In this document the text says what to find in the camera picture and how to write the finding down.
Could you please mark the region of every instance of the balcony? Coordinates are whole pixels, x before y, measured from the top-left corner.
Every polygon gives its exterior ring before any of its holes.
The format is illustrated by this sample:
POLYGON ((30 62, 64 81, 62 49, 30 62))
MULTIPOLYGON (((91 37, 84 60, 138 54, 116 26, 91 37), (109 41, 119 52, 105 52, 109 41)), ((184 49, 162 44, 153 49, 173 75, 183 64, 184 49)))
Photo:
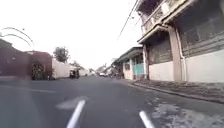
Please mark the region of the balcony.
POLYGON ((193 0, 163 0, 142 24, 143 35, 187 1, 193 0))

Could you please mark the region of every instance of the street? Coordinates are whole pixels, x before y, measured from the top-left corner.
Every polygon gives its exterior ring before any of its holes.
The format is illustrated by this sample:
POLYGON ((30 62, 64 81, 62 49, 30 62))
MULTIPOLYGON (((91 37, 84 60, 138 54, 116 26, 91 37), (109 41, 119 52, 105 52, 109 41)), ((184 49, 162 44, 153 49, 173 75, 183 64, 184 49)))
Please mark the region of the street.
POLYGON ((144 128, 141 110, 148 112, 156 128, 224 127, 224 105, 90 76, 0 82, 0 127, 65 128, 78 97, 87 99, 81 128, 144 128))

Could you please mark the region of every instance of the white road marking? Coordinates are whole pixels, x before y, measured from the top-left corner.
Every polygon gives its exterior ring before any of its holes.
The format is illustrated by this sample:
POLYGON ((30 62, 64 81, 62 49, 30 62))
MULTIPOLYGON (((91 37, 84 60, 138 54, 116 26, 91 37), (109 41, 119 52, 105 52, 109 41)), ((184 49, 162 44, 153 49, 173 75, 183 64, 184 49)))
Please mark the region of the white road marking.
POLYGON ((81 100, 87 101, 88 100, 88 97, 86 97, 86 96, 79 96, 79 97, 77 97, 75 99, 69 99, 69 100, 66 100, 66 101, 64 101, 64 102, 56 105, 56 107, 58 109, 73 110, 73 109, 76 108, 77 104, 81 100))
POLYGON ((14 89, 14 90, 19 90, 19 91, 31 91, 31 92, 42 92, 42 93, 57 93, 56 91, 31 89, 31 88, 24 88, 24 87, 13 87, 13 86, 7 86, 7 85, 1 85, 0 88, 14 89))
POLYGON ((86 101, 81 100, 78 102, 77 107, 75 108, 72 117, 70 118, 68 125, 66 128, 78 128, 80 125, 78 124, 80 115, 82 113, 82 110, 85 106, 86 101))
POLYGON ((154 128, 154 125, 152 124, 145 111, 139 112, 139 116, 141 117, 142 122, 144 123, 146 128, 154 128))

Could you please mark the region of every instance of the sky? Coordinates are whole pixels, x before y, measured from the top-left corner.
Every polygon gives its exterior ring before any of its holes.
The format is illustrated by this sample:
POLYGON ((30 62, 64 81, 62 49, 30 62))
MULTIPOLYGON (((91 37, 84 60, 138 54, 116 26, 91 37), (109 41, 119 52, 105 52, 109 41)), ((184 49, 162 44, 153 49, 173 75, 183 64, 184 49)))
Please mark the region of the sky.
MULTIPOLYGON (((69 49, 70 61, 96 69, 111 63, 141 37, 141 20, 136 12, 119 40, 118 35, 136 0, 2 0, 0 30, 17 28, 32 38, 34 45, 17 37, 3 39, 21 51, 53 53, 55 47, 69 49)), ((24 35, 1 30, 2 35, 24 35)))

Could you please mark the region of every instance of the street lamp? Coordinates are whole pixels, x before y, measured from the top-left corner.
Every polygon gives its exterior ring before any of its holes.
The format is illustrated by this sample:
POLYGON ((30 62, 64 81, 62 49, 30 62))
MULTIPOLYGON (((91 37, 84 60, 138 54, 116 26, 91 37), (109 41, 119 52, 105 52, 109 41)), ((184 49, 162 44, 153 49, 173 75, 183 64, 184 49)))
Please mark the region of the street lamp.
MULTIPOLYGON (((15 31, 17 31, 17 32, 19 32, 19 33, 25 35, 25 36, 30 40, 30 42, 32 42, 32 44, 34 45, 33 40, 32 40, 27 34, 25 34, 24 32, 22 32, 22 31, 20 31, 20 30, 18 30, 18 29, 16 29, 16 28, 13 28, 13 27, 6 27, 6 28, 3 28, 2 30, 7 30, 7 29, 8 29, 8 30, 9 30, 9 29, 12 29, 12 30, 15 30, 15 31)), ((26 39, 24 39, 24 38, 22 38, 22 37, 20 37, 20 36, 18 36, 18 35, 15 35, 15 34, 6 34, 6 35, 2 35, 2 33, 0 33, 0 37, 6 37, 6 36, 15 36, 15 37, 18 37, 18 38, 22 39, 23 41, 25 41, 25 42, 31 47, 29 41, 27 41, 26 39)))

